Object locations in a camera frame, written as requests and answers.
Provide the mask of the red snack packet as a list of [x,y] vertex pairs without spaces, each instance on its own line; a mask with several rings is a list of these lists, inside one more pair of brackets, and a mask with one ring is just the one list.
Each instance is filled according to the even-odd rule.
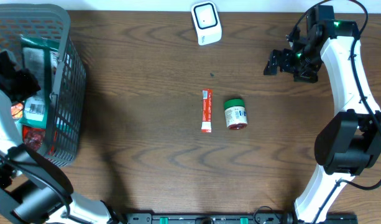
[[22,127],[22,138],[24,144],[38,152],[44,143],[46,130],[42,128],[33,128],[30,126],[23,125]]

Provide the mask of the green lid seasoning jar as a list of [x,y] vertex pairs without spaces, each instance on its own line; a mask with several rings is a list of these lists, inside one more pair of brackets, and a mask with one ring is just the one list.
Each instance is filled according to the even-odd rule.
[[224,102],[226,126],[230,130],[243,129],[248,125],[244,100],[235,98]]

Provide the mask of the red stick sachet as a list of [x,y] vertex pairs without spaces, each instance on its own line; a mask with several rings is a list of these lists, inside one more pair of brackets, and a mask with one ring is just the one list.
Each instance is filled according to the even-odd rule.
[[211,133],[211,118],[212,118],[212,95],[213,91],[211,89],[204,89],[203,94],[203,117],[201,123],[201,131],[203,133]]

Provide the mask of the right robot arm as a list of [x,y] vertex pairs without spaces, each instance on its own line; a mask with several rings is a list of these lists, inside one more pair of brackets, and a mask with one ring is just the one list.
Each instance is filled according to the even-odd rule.
[[306,37],[295,27],[289,49],[274,50],[265,75],[291,73],[314,83],[325,67],[334,100],[333,119],[317,135],[317,165],[308,185],[282,223],[326,223],[328,210],[345,186],[371,168],[381,155],[381,109],[375,101],[360,58],[362,29],[354,21],[309,18]]

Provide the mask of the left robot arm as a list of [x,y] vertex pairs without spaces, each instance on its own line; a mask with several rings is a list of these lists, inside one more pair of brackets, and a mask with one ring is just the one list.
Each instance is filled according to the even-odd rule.
[[120,223],[111,207],[75,193],[61,169],[24,144],[11,107],[39,90],[33,74],[0,52],[0,214],[13,223]]

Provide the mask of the white barcode scanner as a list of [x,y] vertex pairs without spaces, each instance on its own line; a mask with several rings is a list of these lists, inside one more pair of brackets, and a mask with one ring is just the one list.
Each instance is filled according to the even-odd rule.
[[208,45],[221,40],[223,30],[216,5],[212,1],[199,2],[191,7],[191,15],[198,44]]

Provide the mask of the orange tissue pack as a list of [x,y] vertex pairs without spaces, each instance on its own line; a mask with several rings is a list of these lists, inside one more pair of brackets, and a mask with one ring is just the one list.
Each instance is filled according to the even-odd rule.
[[23,102],[19,102],[11,106],[11,115],[14,120],[21,119],[23,117],[23,112],[24,112]]

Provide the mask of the grey plastic mesh basket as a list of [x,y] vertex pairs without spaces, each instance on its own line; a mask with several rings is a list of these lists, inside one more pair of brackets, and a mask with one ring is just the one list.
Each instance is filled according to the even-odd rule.
[[76,157],[86,72],[70,39],[70,16],[53,4],[0,4],[0,51],[10,50],[24,61],[21,45],[49,44],[55,47],[57,70],[46,99],[46,135],[39,154],[56,166],[67,166]]

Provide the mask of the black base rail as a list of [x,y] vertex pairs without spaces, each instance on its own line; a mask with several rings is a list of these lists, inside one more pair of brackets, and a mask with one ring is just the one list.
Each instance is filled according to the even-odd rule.
[[262,212],[256,215],[237,214],[237,215],[153,215],[150,213],[128,213],[125,214],[129,224],[278,224],[278,223],[303,223],[294,221],[290,217],[282,218],[281,214]]

